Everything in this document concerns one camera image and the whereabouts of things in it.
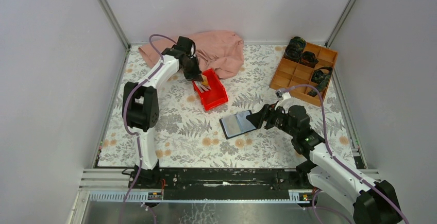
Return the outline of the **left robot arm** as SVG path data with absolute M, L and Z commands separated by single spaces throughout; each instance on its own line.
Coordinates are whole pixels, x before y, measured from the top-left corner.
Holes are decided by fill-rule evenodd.
M 124 85 L 123 123 L 128 134 L 137 137 L 139 168 L 144 169 L 140 182 L 147 188 L 159 184 L 160 175 L 153 169 L 158 163 L 155 154 L 155 125 L 159 118 L 158 89 L 178 71 L 188 81 L 207 82 L 199 68 L 196 45 L 180 36 L 174 45 L 158 51 L 158 62 L 139 82 Z

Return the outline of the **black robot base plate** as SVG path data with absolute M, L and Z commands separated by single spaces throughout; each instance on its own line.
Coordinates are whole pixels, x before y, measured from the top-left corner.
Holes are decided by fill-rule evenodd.
M 164 200 L 289 200 L 292 192 L 307 200 L 315 187 L 295 169 L 262 168 L 177 168 L 146 170 L 130 168 L 128 186 L 157 189 Z

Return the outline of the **gold VIP card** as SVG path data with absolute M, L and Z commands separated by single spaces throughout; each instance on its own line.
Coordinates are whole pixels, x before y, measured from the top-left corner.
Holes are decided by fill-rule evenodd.
M 203 75 L 203 74 L 201 74 L 200 76 L 201 76 L 201 81 L 200 81 L 200 83 L 201 83 L 202 85 L 206 86 L 206 87 L 209 87 L 208 78 L 207 78 L 205 75 Z

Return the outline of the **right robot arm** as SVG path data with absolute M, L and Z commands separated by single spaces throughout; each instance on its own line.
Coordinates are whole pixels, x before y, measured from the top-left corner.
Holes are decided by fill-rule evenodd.
M 327 141 L 310 126 L 303 106 L 286 111 L 265 104 L 247 116 L 257 129 L 277 128 L 292 137 L 294 149 L 306 158 L 297 169 L 296 184 L 303 189 L 314 186 L 350 212 L 355 223 L 400 223 L 403 221 L 394 187 L 353 168 L 337 157 Z

